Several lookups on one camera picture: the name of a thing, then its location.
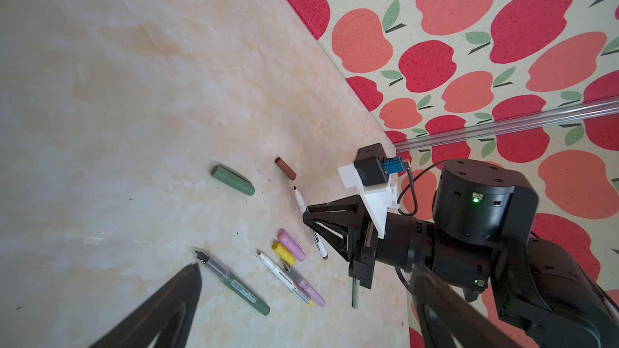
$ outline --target wall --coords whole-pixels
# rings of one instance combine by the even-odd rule
[[[468,151],[464,157],[522,172],[540,197],[533,231],[567,250],[615,302],[619,300],[618,128],[619,115],[612,115],[451,144]],[[529,146],[513,145],[521,139]],[[441,150],[424,148],[404,155],[411,159],[416,174],[432,164],[436,151]],[[417,218],[431,220],[439,177],[440,171],[434,169],[415,182],[420,205]],[[408,178],[400,176],[400,187],[406,185]],[[410,194],[402,200],[403,209],[413,210]],[[409,296],[411,347],[417,348],[423,344],[411,300]],[[490,290],[472,305],[523,347],[537,347],[524,332],[498,321]]]
[[[288,1],[393,142],[619,82],[617,0]]]

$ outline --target blue connector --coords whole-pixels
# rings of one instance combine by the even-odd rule
[[[404,172],[404,162],[402,162],[402,156],[385,159],[383,164],[385,166],[385,172],[387,172],[387,174],[397,174],[398,172]]]

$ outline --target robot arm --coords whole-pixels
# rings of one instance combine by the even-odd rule
[[[353,165],[361,183],[345,180],[359,195],[308,206],[303,215],[363,287],[371,289],[376,261],[407,272],[425,265],[461,287],[469,302],[491,281],[499,319],[541,347],[619,346],[616,306],[604,291],[560,246],[529,238],[538,197],[523,174],[476,160],[445,162],[432,223],[375,207],[381,201],[392,207],[394,200],[377,145],[357,152]],[[373,199],[377,192],[387,195]]]

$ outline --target white marker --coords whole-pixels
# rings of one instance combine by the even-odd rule
[[[288,289],[290,289],[290,291],[296,294],[301,299],[301,301],[305,302],[305,304],[309,306],[314,305],[314,300],[312,300],[307,295],[307,293],[305,293],[299,287],[299,285],[297,285],[294,281],[292,281],[292,278],[286,275],[286,273],[284,273],[283,270],[280,269],[279,266],[275,264],[275,262],[273,262],[273,259],[270,259],[268,256],[262,254],[260,251],[258,251],[258,256],[260,257],[260,260],[262,261],[262,263],[264,263],[264,266],[268,267],[271,273],[273,273],[275,277],[279,279],[279,281],[282,281],[283,284]]]
[[[305,205],[305,201],[303,200],[301,193],[296,187],[295,187],[295,198],[297,198],[297,203],[299,205],[299,209],[301,210],[301,213],[304,214],[307,211],[308,207]],[[318,234],[316,234],[316,232],[312,230],[311,228],[309,230],[311,231],[311,235],[312,235],[312,238],[314,238],[314,242],[316,243],[316,246],[318,246],[318,251],[320,252],[320,256],[322,257],[322,259],[329,258],[329,255],[327,254],[327,249],[324,247],[324,244],[322,243],[322,240],[320,239]]]

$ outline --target white mounting bracket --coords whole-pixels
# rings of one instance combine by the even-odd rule
[[[357,151],[343,154],[340,157],[340,166],[337,172],[344,182],[344,187],[356,187],[361,196],[365,208],[374,223],[378,237],[385,236],[385,222],[387,221],[387,209],[398,208],[398,178],[389,175],[387,183],[366,187],[361,182],[361,177],[353,162],[357,157]]]

